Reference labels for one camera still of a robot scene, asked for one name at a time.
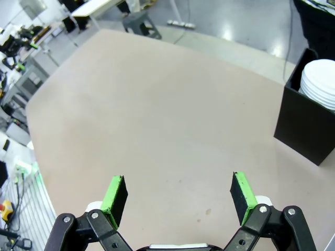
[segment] yellow object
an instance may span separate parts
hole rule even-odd
[[[9,200],[5,200],[2,205],[5,207],[3,211],[1,211],[1,217],[2,219],[7,222],[9,219],[9,216],[13,212],[12,203]]]

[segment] bolt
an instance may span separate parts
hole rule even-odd
[[[266,213],[267,212],[267,208],[265,206],[261,206],[260,207],[260,212],[261,213]]]
[[[94,218],[94,219],[95,219],[95,218],[98,218],[99,214],[98,214],[98,213],[92,213],[92,215],[91,215],[91,216],[92,216],[92,218]]]
[[[69,222],[70,221],[70,217],[66,216],[63,221],[66,223],[66,222]]]
[[[288,214],[289,214],[289,215],[294,215],[294,214],[295,214],[295,210],[294,210],[293,208],[290,208],[290,209],[288,210]]]

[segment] gray stool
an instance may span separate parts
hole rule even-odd
[[[150,23],[151,27],[147,27],[145,22]],[[128,32],[128,29],[132,29],[133,32],[137,35],[162,39],[161,34],[158,32],[156,26],[153,24],[151,19],[148,16],[147,12],[136,12],[131,13],[129,16],[125,17],[122,20],[122,24],[125,28],[125,31]]]

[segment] metal grate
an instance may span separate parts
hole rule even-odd
[[[7,189],[4,190],[4,196],[16,204],[16,185],[10,180],[6,182],[4,187],[7,186]],[[20,182],[19,187],[21,195],[22,182]],[[56,213],[39,171],[25,180],[25,194],[21,209],[17,212],[13,220],[11,231],[18,229],[18,218],[20,219],[20,229],[18,233],[22,238],[32,240],[32,250],[44,250],[56,219]]]

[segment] stack of white plates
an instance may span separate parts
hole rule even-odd
[[[306,64],[299,92],[335,111],[335,61],[320,59]]]

